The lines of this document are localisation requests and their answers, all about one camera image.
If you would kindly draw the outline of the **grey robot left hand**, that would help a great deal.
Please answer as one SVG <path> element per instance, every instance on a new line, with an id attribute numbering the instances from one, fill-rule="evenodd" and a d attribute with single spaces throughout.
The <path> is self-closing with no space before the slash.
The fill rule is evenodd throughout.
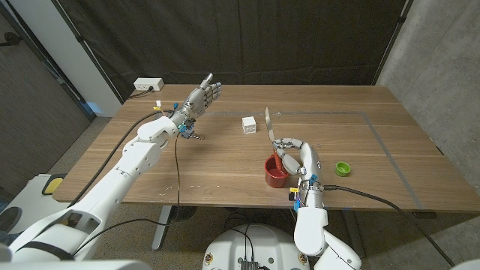
<path id="1" fill-rule="evenodd" d="M 207 77 L 187 96 L 183 104 L 172 114 L 170 119 L 178 127 L 188 119 L 197 119 L 221 95 L 221 83 L 211 83 L 213 74 Z"/>

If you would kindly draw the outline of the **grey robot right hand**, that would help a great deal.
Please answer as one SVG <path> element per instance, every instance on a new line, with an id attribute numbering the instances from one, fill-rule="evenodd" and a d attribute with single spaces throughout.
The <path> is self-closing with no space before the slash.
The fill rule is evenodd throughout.
<path id="1" fill-rule="evenodd" d="M 292 175 L 300 176 L 301 183 L 307 184 L 310 192 L 321 194 L 321 163 L 316 151 L 304 141 L 295 138 L 281 138 L 272 142 L 273 149 L 280 157 L 283 167 Z M 300 163 L 286 149 L 299 151 Z"/>

